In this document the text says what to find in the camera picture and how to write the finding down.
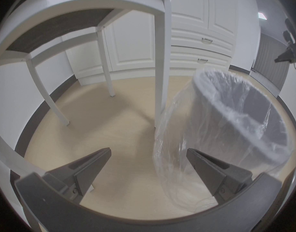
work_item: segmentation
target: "dark gray baseboard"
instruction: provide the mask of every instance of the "dark gray baseboard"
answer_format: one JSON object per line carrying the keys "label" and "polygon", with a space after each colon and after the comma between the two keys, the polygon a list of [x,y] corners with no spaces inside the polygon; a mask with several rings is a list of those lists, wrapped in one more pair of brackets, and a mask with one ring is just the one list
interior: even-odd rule
{"label": "dark gray baseboard", "polygon": [[247,75],[249,75],[249,73],[250,73],[250,71],[245,70],[245,69],[240,68],[240,67],[237,67],[235,65],[230,65],[229,69],[233,70],[233,71],[243,72],[243,73],[246,73]]}
{"label": "dark gray baseboard", "polygon": [[296,130],[296,120],[293,116],[293,114],[291,113],[290,109],[287,107],[287,105],[285,104],[285,102],[280,98],[280,96],[277,96],[277,100],[279,101],[279,103],[282,105],[282,107],[284,108],[284,110],[287,112],[289,118],[291,119],[294,128]]}
{"label": "dark gray baseboard", "polygon": [[[69,79],[67,79],[64,83],[62,83],[59,87],[57,87],[50,95],[52,100],[56,102],[58,98],[61,97],[62,94],[65,93],[66,90],[68,90],[75,82],[77,81],[75,75],[72,75]],[[33,113],[27,124],[25,125],[18,142],[15,147],[15,152],[17,152],[20,156],[24,157],[27,147],[34,135],[34,132],[36,131],[38,125],[42,121],[42,119],[45,117],[47,112],[50,110],[50,107],[48,104],[43,101],[41,105],[37,108],[37,110]],[[18,200],[22,204],[23,211],[26,215],[26,219],[29,222],[31,228],[36,231],[36,232],[41,232],[41,229],[38,225],[38,222],[36,219],[32,216],[32,214],[28,211],[28,209],[23,205],[21,202],[21,198],[19,196],[19,193],[17,189],[14,186],[14,182],[18,180],[20,176],[13,172],[12,170],[10,171],[10,184],[14,190],[14,193],[16,194]]]}

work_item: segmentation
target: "ceiling light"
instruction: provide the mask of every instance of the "ceiling light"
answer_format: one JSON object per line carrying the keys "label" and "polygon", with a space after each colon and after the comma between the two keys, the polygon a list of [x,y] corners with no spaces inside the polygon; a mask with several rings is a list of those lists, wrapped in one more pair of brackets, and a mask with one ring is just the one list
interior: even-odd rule
{"label": "ceiling light", "polygon": [[259,18],[264,19],[264,20],[267,20],[266,17],[265,17],[265,15],[263,15],[263,13],[260,13],[259,12],[258,14],[259,14]]}

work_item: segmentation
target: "white chair leg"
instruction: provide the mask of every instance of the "white chair leg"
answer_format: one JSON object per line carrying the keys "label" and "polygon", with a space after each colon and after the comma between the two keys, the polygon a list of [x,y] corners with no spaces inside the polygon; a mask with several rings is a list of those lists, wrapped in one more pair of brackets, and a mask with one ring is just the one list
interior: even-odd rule
{"label": "white chair leg", "polygon": [[154,16],[155,27],[155,119],[157,127],[165,109],[171,60],[171,0],[163,0],[165,13]]}
{"label": "white chair leg", "polygon": [[105,42],[104,42],[104,30],[98,31],[97,32],[97,37],[98,37],[98,48],[100,49],[100,59],[102,60],[102,66],[103,66],[103,72],[105,75],[105,79],[106,79],[106,83],[107,83],[107,87],[108,87],[108,91],[111,97],[115,96],[115,91],[114,88],[112,87],[112,82],[111,82],[111,78],[110,78],[110,73],[109,73],[109,69],[108,69],[108,61],[107,61],[107,57],[106,57],[106,52],[105,52]]}
{"label": "white chair leg", "polygon": [[41,95],[43,96],[43,98],[45,99],[45,101],[47,102],[47,104],[49,105],[49,107],[53,110],[53,112],[57,115],[57,117],[60,119],[60,121],[65,125],[68,126],[69,125],[69,120],[62,114],[62,112],[58,109],[57,105],[54,103],[54,101],[52,100],[52,98],[50,97],[50,95],[48,94],[48,92],[46,91],[43,83],[41,82],[39,75],[36,72],[36,69],[34,68],[32,61],[31,60],[27,60],[26,61],[27,67],[30,71],[30,74],[32,76],[32,79],[36,85],[36,87],[38,88],[38,91],[41,93]]}

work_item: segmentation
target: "white chair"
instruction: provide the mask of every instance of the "white chair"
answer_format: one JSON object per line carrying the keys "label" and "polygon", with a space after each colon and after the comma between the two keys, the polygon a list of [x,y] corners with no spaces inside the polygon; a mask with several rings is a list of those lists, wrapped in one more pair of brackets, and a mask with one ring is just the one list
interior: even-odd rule
{"label": "white chair", "polygon": [[[0,28],[0,65],[25,61],[41,95],[64,125],[69,120],[61,113],[45,90],[35,67],[46,59],[66,49],[89,41],[99,41],[103,71],[111,96],[111,84],[105,50],[103,29],[130,10],[151,13],[155,16],[155,126],[165,108],[170,50],[171,50],[171,0],[21,0]],[[66,33],[96,27],[96,33],[82,35],[61,42],[31,57],[30,52]],[[0,160],[17,174],[31,172],[43,174],[42,169],[18,159],[0,137]]]}

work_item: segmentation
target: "clear plastic bag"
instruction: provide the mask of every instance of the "clear plastic bag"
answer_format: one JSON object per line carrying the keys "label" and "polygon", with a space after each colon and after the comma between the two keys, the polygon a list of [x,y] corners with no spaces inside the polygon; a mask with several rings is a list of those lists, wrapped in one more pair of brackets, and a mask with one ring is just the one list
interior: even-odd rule
{"label": "clear plastic bag", "polygon": [[198,70],[165,110],[153,160],[172,203],[199,212],[218,203],[187,160],[188,148],[250,170],[255,179],[262,172],[277,176],[293,143],[274,105],[250,82]]}

